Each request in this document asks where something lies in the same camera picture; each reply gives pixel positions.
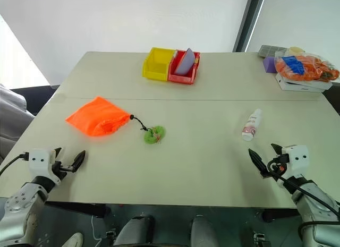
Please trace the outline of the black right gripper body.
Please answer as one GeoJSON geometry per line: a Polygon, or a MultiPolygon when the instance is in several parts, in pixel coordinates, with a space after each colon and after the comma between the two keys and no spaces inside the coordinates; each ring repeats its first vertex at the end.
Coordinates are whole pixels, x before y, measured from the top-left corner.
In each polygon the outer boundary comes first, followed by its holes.
{"type": "Polygon", "coordinates": [[[272,177],[274,180],[278,180],[279,177],[286,173],[289,161],[288,154],[279,155],[268,162],[265,170],[260,174],[263,178],[272,177]]]}

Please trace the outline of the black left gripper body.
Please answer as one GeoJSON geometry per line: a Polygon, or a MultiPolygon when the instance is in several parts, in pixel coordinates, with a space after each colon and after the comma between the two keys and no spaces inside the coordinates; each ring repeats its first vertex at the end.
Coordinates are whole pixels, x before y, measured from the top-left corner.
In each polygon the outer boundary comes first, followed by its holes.
{"type": "Polygon", "coordinates": [[[61,161],[56,161],[52,165],[52,172],[61,181],[68,172],[74,173],[74,166],[63,166],[61,161]]]}

